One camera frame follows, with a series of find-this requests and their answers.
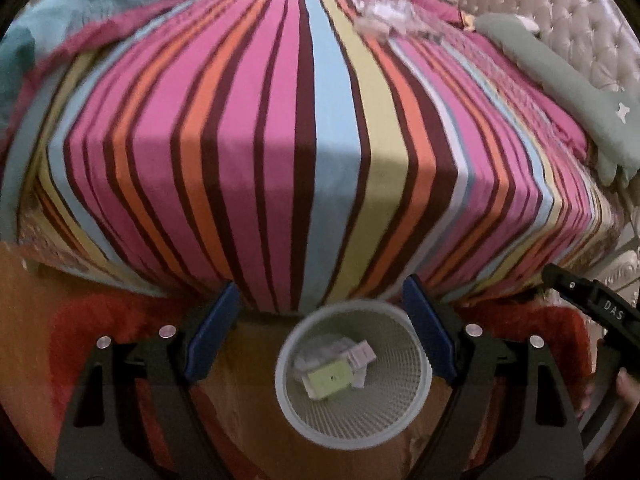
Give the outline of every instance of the human hand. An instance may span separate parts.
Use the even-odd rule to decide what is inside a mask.
[[[606,454],[611,450],[616,443],[618,437],[622,434],[629,420],[631,420],[638,404],[640,404],[640,383],[636,381],[629,373],[622,368],[616,378],[616,390],[618,395],[625,403],[625,408],[622,411],[620,418],[613,427],[613,430],[607,435],[602,446],[598,448],[596,453],[590,462],[590,467],[594,467],[602,461]],[[580,407],[580,413],[578,418],[586,412],[590,404],[590,395],[593,393],[593,383],[588,384],[585,391],[585,398]]]

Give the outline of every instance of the green pillow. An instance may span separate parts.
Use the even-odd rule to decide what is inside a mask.
[[[620,167],[626,187],[640,170],[640,102],[624,91],[593,87],[512,14],[482,14],[474,25],[591,136],[601,181],[610,186]]]

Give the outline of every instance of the blue gripper pad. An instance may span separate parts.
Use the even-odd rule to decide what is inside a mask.
[[[235,283],[229,283],[187,348],[184,377],[189,384],[201,381],[209,375],[216,354],[239,312],[240,292]]]
[[[404,280],[402,285],[402,304],[429,358],[433,373],[447,383],[453,383],[458,376],[455,346],[413,276]]]

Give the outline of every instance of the metal screw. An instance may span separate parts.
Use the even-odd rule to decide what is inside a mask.
[[[108,335],[103,335],[98,341],[95,342],[95,345],[100,349],[104,350],[111,344],[111,338]]]
[[[482,335],[482,327],[480,325],[476,325],[475,323],[471,323],[465,326],[465,332],[468,333],[471,337],[480,337]]]
[[[158,335],[162,339],[170,339],[175,335],[176,332],[178,332],[178,329],[175,326],[165,325],[158,331]]]
[[[542,339],[539,335],[532,335],[529,338],[529,342],[533,348],[542,348],[545,345],[545,340]]]

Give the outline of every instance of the striped bedsheet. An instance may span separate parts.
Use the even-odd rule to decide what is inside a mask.
[[[359,1],[186,0],[76,53],[15,133],[3,237],[132,290],[233,279],[268,312],[392,298],[412,272],[499,298],[609,237],[614,207],[525,89],[423,9],[441,44],[360,37]]]

